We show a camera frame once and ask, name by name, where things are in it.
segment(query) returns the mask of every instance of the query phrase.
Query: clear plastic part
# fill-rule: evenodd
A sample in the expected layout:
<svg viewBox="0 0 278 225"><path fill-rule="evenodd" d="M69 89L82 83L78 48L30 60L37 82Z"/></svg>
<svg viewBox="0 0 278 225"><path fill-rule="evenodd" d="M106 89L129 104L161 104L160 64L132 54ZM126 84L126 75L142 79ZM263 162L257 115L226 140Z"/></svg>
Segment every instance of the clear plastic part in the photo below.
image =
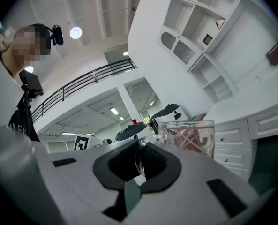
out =
<svg viewBox="0 0 278 225"><path fill-rule="evenodd" d="M141 150L149 142L157 143L157 139L159 139L161 142L165 141L168 139L168 134L166 132L163 132L161 134L151 135L151 136L143 138L139 142L139 147L137 149L137 152L135 153L135 166L137 167L137 170L139 171L139 173L141 175L143 175L144 177L145 177L144 166L140 159Z"/></svg>
<svg viewBox="0 0 278 225"><path fill-rule="evenodd" d="M158 134L143 138L135 154L135 165L139 173L145 176L140 155L142 148L148 143L161 142L175 145L213 158L215 146L215 125L212 120L173 121L158 125Z"/></svg>

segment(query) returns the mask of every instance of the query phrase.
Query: balcony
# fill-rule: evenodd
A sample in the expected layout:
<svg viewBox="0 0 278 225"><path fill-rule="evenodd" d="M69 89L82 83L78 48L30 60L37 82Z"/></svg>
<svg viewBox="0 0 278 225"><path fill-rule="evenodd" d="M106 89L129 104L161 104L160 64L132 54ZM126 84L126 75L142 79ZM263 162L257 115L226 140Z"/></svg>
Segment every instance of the balcony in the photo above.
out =
<svg viewBox="0 0 278 225"><path fill-rule="evenodd" d="M99 83L115 75L125 73L137 69L131 59L121 60L115 63L99 67L90 71L71 82L67 83L51 96L49 96L43 103L41 103L32 113L32 119L35 123L39 118L43 117L49 109L54 107L60 102L75 94L81 89Z"/></svg>

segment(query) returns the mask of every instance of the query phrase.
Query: ceiling light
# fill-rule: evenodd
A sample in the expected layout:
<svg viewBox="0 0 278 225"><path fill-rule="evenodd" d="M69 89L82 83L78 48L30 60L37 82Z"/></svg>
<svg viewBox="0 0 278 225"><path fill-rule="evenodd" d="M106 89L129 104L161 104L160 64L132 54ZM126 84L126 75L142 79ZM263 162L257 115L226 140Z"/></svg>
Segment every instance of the ceiling light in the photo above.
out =
<svg viewBox="0 0 278 225"><path fill-rule="evenodd" d="M110 109L115 115L119 114L113 107Z"/></svg>
<svg viewBox="0 0 278 225"><path fill-rule="evenodd" d="M82 35L83 31L79 27L74 27L70 30L70 37L73 39L78 39Z"/></svg>
<svg viewBox="0 0 278 225"><path fill-rule="evenodd" d="M28 71L29 73L32 73L34 71L34 68L32 66L28 66L24 70Z"/></svg>
<svg viewBox="0 0 278 225"><path fill-rule="evenodd" d="M76 135L76 133L61 133L62 135Z"/></svg>

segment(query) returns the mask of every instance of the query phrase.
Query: brown box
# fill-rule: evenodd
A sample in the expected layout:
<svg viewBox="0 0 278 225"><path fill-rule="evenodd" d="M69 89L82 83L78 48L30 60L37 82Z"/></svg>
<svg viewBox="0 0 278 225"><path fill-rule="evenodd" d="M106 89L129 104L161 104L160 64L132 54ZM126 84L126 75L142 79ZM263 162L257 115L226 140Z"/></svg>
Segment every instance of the brown box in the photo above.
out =
<svg viewBox="0 0 278 225"><path fill-rule="evenodd" d="M266 54L271 65L276 66L278 64L278 43Z"/></svg>

